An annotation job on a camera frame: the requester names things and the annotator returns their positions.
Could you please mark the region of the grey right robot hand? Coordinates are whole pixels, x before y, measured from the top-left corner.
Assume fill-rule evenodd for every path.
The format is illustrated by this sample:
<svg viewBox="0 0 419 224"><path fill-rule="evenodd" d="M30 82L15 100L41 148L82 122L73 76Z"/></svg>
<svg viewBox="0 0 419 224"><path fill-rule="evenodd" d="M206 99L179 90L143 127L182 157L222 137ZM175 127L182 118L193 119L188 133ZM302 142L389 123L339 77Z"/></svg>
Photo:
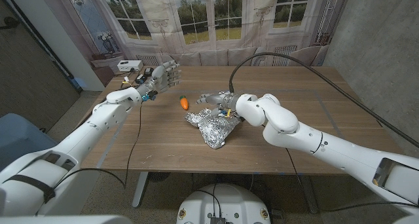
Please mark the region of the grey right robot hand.
<svg viewBox="0 0 419 224"><path fill-rule="evenodd" d="M229 91L221 91L213 94L202 94L196 101L197 104L214 105L215 108L211 110L212 117L220 117L227 115L228 112L234 113L236 111L236 103L239 95Z"/></svg>

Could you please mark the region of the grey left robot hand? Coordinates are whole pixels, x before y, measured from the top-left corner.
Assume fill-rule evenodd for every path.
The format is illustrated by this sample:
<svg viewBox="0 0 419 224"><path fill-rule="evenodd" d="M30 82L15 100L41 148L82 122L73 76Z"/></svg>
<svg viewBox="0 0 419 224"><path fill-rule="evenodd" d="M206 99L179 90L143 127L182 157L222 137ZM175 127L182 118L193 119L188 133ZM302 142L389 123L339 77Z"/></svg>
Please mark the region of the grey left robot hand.
<svg viewBox="0 0 419 224"><path fill-rule="evenodd" d="M174 60L164 62L153 70L151 77L147 80L149 90L155 90L163 93L167 89L180 83L181 70L178 69L179 64Z"/></svg>

